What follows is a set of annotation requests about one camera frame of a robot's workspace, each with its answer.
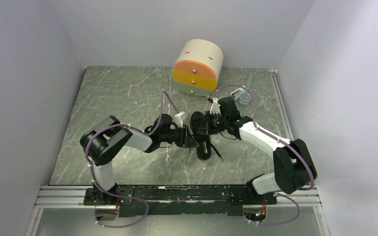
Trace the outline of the black shoe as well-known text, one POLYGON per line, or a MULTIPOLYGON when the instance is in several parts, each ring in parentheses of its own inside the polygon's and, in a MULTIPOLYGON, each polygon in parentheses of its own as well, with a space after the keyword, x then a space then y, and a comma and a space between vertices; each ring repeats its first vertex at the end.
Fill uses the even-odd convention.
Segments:
POLYGON ((198 142, 199 146, 196 148, 196 155, 200 160, 208 160, 211 157, 211 143, 208 135, 198 133, 198 128, 204 120, 204 114, 201 112, 194 112, 190 118, 190 128, 193 137, 198 142))

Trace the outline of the black shoelace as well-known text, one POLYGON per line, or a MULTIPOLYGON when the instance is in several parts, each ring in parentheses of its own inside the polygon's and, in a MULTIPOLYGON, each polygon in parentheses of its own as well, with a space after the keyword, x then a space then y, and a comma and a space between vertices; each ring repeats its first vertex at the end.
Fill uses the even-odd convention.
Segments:
POLYGON ((222 155, 219 153, 218 149, 211 144, 210 142, 207 141, 202 141, 198 147, 190 147, 189 152, 192 149, 196 149, 196 156, 198 159, 205 161, 211 158, 212 156, 212 151, 215 152, 215 154, 223 161, 222 155))

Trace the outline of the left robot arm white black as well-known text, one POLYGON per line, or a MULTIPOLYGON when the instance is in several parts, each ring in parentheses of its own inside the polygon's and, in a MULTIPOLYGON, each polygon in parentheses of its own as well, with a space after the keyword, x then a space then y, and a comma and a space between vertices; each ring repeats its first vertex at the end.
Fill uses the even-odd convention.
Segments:
POLYGON ((168 114, 161 114, 153 125, 141 132, 109 116, 82 135, 79 144, 93 178, 93 192, 87 194, 86 200, 99 205, 111 205, 118 200, 112 161, 123 147, 151 153, 159 149, 161 143, 175 144, 179 148, 199 147, 189 128, 175 123, 168 114))

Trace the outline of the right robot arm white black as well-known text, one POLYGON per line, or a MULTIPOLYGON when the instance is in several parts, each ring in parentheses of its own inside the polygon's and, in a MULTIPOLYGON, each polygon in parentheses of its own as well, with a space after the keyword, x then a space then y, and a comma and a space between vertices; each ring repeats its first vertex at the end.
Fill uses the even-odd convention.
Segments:
POLYGON ((289 140, 262 128, 251 117, 241 116, 232 97, 211 98, 210 110, 194 112, 190 127, 200 145, 200 159, 210 156, 210 136, 226 131, 237 140, 248 142, 273 158, 273 172, 252 178, 247 182, 246 198, 259 203, 267 193, 291 194, 313 186, 317 171, 306 143, 301 139, 289 140))

